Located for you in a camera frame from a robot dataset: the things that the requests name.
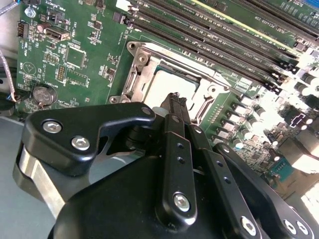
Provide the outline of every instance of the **mounting hole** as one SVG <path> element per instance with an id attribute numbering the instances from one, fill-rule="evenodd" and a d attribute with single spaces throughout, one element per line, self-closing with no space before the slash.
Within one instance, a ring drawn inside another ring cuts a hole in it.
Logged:
<path id="1" fill-rule="evenodd" d="M 177 157 L 178 162 L 185 164 L 185 160 L 182 157 Z"/>
<path id="2" fill-rule="evenodd" d="M 182 145 L 181 143 L 178 143 L 177 146 L 180 148 L 180 149 L 184 149 L 184 145 Z"/>
<path id="3" fill-rule="evenodd" d="M 115 104 L 115 103 L 118 102 L 118 99 L 116 99 L 115 97 L 110 97 L 110 102 L 111 102 L 112 104 Z"/>
<path id="4" fill-rule="evenodd" d="M 135 44 L 133 44 L 133 43 L 129 45 L 129 48 L 130 48 L 131 50 L 134 50 L 134 49 L 135 49 L 135 47 L 136 47 L 136 45 L 135 45 Z"/>
<path id="5" fill-rule="evenodd" d="M 151 111 L 149 108 L 146 108 L 146 107 L 142 107 L 142 111 L 147 114 L 147 115 L 150 115 L 151 114 Z"/>
<path id="6" fill-rule="evenodd" d="M 230 181 L 229 178 L 227 178 L 227 177 L 224 177 L 224 181 L 225 181 L 226 183 L 228 183 L 228 184 L 231 184 L 231 181 Z"/>
<path id="7" fill-rule="evenodd" d="M 216 161 L 216 163 L 218 164 L 219 167 L 224 167 L 224 165 L 222 164 L 222 162 Z"/>

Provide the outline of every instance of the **cable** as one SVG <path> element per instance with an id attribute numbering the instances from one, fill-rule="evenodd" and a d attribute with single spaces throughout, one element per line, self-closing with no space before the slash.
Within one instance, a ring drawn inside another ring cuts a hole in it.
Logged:
<path id="1" fill-rule="evenodd" d="M 16 102 L 15 96 L 14 96 L 15 89 L 14 89 L 14 85 L 13 85 L 13 80 L 12 80 L 10 68 L 9 68 L 9 65 L 8 65 L 8 63 L 7 63 L 7 61 L 6 61 L 6 59 L 5 59 L 5 57 L 4 57 L 4 55 L 3 55 L 1 50 L 0 50 L 0 60 L 3 63 L 3 67 L 4 67 L 4 71 L 5 71 L 6 77 L 9 80 L 11 99 L 12 99 L 12 101 Z"/>
<path id="2" fill-rule="evenodd" d="M 7 6 L 4 6 L 3 8 L 0 9 L 0 16 L 5 14 L 7 11 L 10 11 L 14 7 L 18 6 L 19 4 L 17 2 L 11 2 Z"/>

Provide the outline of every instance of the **usb port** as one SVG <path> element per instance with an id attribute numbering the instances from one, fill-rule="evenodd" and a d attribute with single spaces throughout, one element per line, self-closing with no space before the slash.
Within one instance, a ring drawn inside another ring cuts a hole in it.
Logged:
<path id="1" fill-rule="evenodd" d="M 19 21 L 17 25 L 17 36 L 21 38 L 29 37 L 29 23 Z"/>
<path id="2" fill-rule="evenodd" d="M 70 32 L 57 26 L 47 28 L 45 35 L 56 41 L 68 40 L 70 38 Z"/>

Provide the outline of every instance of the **motherboard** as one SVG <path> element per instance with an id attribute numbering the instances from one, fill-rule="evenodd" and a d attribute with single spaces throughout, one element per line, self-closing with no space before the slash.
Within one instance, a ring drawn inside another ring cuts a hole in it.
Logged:
<path id="1" fill-rule="evenodd" d="M 302 0 L 20 0 L 16 114 L 187 98 L 259 173 L 312 130 L 319 11 Z"/>

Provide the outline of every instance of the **black metal arm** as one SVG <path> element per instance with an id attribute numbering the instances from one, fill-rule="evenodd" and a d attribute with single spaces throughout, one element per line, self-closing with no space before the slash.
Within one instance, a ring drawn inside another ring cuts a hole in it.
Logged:
<path id="1" fill-rule="evenodd" d="M 307 223 L 226 144 L 210 147 L 186 100 L 37 112 L 28 117 L 17 184 L 56 217 L 54 239 L 313 239 Z M 99 153 L 145 155 L 90 185 Z"/>

